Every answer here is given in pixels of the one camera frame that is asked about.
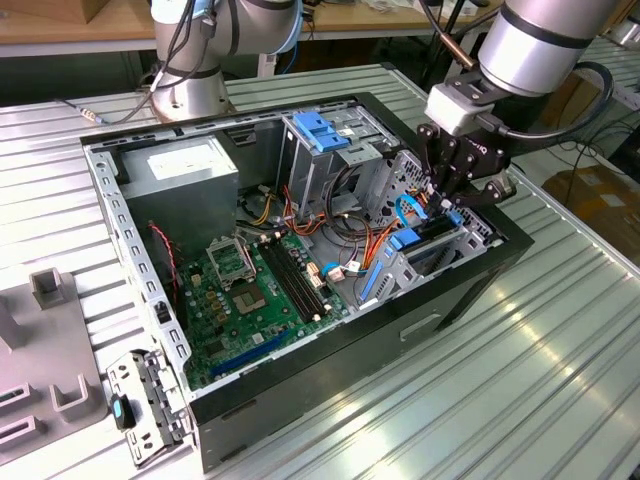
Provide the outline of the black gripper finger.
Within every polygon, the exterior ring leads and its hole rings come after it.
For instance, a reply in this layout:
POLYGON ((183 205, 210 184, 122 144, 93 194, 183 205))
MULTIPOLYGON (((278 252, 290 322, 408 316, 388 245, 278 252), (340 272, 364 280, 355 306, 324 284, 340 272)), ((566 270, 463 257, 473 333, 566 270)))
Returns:
POLYGON ((417 139, 421 147, 422 170, 429 177, 427 213, 445 210, 443 201, 456 207, 471 207, 475 190, 470 185, 476 166, 476 148, 471 138, 452 136, 434 124, 420 124, 417 139))
POLYGON ((501 172, 490 176, 481 187, 464 182, 449 201, 456 208, 477 208, 497 205, 515 194, 516 184, 506 172, 501 172))

